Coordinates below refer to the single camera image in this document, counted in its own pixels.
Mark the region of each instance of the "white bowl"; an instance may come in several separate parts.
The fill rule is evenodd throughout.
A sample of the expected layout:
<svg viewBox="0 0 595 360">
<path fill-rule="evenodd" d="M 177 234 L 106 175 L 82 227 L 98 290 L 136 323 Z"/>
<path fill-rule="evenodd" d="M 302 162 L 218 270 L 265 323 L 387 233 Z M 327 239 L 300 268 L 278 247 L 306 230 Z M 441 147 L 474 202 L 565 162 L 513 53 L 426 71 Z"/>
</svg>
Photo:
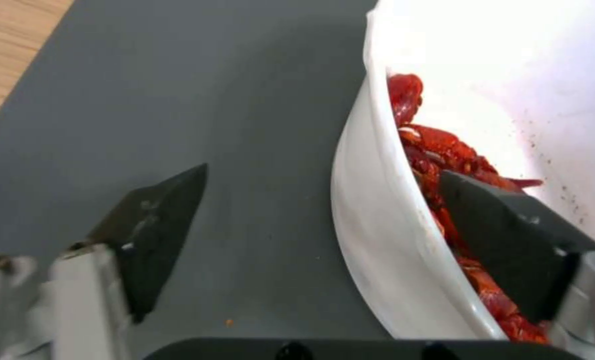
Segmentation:
<svg viewBox="0 0 595 360">
<path fill-rule="evenodd" d="M 595 239 L 595 0 L 380 0 L 331 203 L 364 300 L 396 338 L 506 338 L 435 226 L 394 125 L 387 75 L 424 82 L 414 119 L 449 130 Z"/>
</svg>

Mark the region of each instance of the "wooden surface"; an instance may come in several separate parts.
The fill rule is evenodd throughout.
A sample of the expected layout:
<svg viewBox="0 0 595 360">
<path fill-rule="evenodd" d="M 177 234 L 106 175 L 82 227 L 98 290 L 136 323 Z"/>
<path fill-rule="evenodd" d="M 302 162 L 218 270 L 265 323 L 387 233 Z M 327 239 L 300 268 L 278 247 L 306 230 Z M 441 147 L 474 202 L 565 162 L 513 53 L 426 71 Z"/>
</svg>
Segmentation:
<svg viewBox="0 0 595 360">
<path fill-rule="evenodd" d="M 0 0 L 0 105 L 72 0 Z"/>
</svg>

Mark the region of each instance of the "gray table surface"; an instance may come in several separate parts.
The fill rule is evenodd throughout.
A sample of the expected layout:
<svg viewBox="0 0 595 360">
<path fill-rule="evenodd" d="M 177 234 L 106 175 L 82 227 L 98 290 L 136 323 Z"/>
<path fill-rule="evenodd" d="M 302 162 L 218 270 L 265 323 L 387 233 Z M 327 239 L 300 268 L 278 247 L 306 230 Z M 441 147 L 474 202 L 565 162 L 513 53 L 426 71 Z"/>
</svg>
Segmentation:
<svg viewBox="0 0 595 360">
<path fill-rule="evenodd" d="M 188 337 L 386 337 L 329 194 L 374 4 L 77 0 L 0 109 L 0 253 L 46 271 L 128 190 L 208 162 L 135 358 Z"/>
</svg>

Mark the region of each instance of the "bowl rim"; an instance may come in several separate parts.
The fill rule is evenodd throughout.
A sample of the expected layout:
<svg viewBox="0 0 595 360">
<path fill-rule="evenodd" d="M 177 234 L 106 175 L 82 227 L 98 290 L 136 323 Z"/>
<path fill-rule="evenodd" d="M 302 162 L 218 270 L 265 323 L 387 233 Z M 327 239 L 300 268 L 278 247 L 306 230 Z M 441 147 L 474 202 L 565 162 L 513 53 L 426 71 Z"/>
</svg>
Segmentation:
<svg viewBox="0 0 595 360">
<path fill-rule="evenodd" d="M 382 35 L 389 31 L 389 22 L 394 21 L 394 2 L 396 0 L 379 0 L 375 8 L 366 15 L 366 35 L 364 37 L 363 60 L 368 78 L 368 94 L 370 96 L 371 125 L 377 143 L 377 152 L 382 168 L 388 169 L 396 176 L 387 176 L 388 186 L 403 207 L 418 207 L 419 225 L 428 236 L 414 237 L 416 248 L 427 268 L 441 285 L 449 301 L 464 317 L 476 335 L 481 338 L 507 340 L 503 330 L 482 303 L 471 283 L 460 268 L 446 240 L 440 233 L 431 210 L 426 205 L 422 192 L 408 164 L 389 101 L 387 88 L 388 54 L 390 44 L 382 41 Z"/>
</svg>

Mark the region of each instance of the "gray mat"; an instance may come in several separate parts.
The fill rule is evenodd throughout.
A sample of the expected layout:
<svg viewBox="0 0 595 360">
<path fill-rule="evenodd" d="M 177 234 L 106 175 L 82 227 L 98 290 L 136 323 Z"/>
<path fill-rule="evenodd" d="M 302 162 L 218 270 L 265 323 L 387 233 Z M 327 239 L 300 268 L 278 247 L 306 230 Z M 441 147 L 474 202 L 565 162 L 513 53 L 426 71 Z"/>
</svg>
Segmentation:
<svg viewBox="0 0 595 360">
<path fill-rule="evenodd" d="M 0 253 L 46 271 L 128 190 L 208 162 L 136 358 L 187 337 L 386 337 L 329 194 L 373 5 L 76 1 L 0 110 Z"/>
</svg>

